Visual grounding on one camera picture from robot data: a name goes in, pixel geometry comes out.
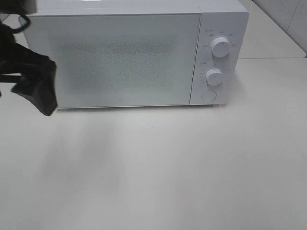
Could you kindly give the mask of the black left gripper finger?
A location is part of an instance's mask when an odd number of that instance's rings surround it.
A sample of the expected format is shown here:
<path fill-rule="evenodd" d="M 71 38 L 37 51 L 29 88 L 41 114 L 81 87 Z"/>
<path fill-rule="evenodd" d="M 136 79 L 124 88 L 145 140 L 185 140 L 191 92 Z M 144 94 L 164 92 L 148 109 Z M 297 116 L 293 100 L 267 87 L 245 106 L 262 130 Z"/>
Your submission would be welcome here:
<path fill-rule="evenodd" d="M 34 105 L 43 115 L 50 116 L 58 103 L 55 95 L 57 66 L 48 56 L 16 45 L 15 67 L 21 78 L 11 89 Z"/>

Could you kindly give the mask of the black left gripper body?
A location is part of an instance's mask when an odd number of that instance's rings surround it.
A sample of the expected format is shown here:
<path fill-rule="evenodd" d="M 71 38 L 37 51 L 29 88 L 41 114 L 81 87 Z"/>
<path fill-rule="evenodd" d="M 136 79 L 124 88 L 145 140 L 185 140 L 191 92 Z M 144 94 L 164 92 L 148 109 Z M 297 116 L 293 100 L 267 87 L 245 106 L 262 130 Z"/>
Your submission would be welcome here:
<path fill-rule="evenodd" d="M 0 82 L 1 83 L 21 83 L 26 84 L 26 77 L 23 75 L 9 75 L 17 73 L 14 59 L 17 57 L 17 43 L 14 34 L 20 33 L 24 26 L 11 28 L 0 23 Z"/>

